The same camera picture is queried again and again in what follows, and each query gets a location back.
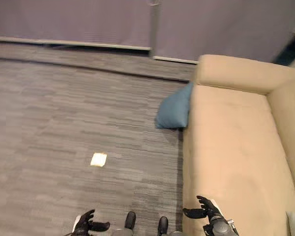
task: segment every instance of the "sofa backrest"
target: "sofa backrest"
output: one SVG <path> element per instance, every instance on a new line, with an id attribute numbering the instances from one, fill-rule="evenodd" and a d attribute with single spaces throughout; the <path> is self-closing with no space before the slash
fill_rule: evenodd
<path id="1" fill-rule="evenodd" d="M 295 183 L 295 79 L 276 88 L 267 97 Z"/>

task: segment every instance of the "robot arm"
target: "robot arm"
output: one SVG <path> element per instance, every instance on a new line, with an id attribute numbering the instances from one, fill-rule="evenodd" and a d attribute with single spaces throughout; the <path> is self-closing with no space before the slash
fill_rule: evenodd
<path id="1" fill-rule="evenodd" d="M 101 222 L 93 222 L 95 210 L 90 210 L 84 213 L 76 226 L 74 227 L 74 231 L 65 236 L 89 236 L 89 230 L 103 232 L 109 229 L 110 223 L 101 223 Z"/>
<path id="2" fill-rule="evenodd" d="M 207 236 L 238 236 L 234 222 L 229 225 L 228 221 L 223 217 L 221 212 L 207 198 L 197 196 L 201 208 L 183 209 L 183 213 L 191 219 L 201 219 L 208 217 L 209 224 L 203 226 L 203 230 Z"/>

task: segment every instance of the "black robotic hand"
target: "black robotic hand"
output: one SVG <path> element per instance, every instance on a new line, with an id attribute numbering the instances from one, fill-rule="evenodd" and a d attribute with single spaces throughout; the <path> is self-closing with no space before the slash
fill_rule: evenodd
<path id="1" fill-rule="evenodd" d="M 206 218 L 208 216 L 209 221 L 210 219 L 216 215 L 219 214 L 221 215 L 221 212 L 219 211 L 218 208 L 216 208 L 213 203 L 202 196 L 197 196 L 197 199 L 199 200 L 199 203 L 201 204 L 201 208 L 196 208 L 196 209 L 187 209 L 184 208 L 182 211 L 183 213 L 191 219 L 201 219 L 201 218 Z"/>
<path id="2" fill-rule="evenodd" d="M 94 217 L 95 210 L 90 210 L 83 214 L 79 220 L 79 222 L 76 224 L 74 228 L 74 232 L 72 233 L 72 236 L 90 236 L 89 230 L 91 231 L 97 231 L 102 232 L 106 231 L 110 227 L 110 223 L 100 223 L 100 222 L 93 222 L 92 218 Z"/>

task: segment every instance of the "gray carpet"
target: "gray carpet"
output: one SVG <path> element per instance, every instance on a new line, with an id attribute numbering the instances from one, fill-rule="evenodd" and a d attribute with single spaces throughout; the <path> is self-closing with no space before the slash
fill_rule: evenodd
<path id="1" fill-rule="evenodd" d="M 60 236 L 91 208 L 110 232 L 130 210 L 138 236 L 162 215 L 181 229 L 181 132 L 154 117 L 184 85 L 0 61 L 0 236 Z M 106 165 L 89 166 L 101 151 Z"/>
<path id="2" fill-rule="evenodd" d="M 136 54 L 111 53 L 92 47 L 88 50 L 72 48 L 60 50 L 35 44 L 0 42 L 0 58 L 81 66 L 104 71 L 113 70 L 181 81 L 189 81 L 195 70 L 194 64 L 153 60 Z"/>

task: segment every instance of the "beige sofa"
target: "beige sofa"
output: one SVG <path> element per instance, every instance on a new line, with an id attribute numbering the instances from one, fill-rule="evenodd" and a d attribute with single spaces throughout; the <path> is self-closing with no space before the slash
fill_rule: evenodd
<path id="1" fill-rule="evenodd" d="M 183 206 L 214 199 L 241 236 L 289 235 L 295 212 L 295 68 L 200 58 L 183 140 Z M 184 216 L 202 236 L 207 220 Z"/>

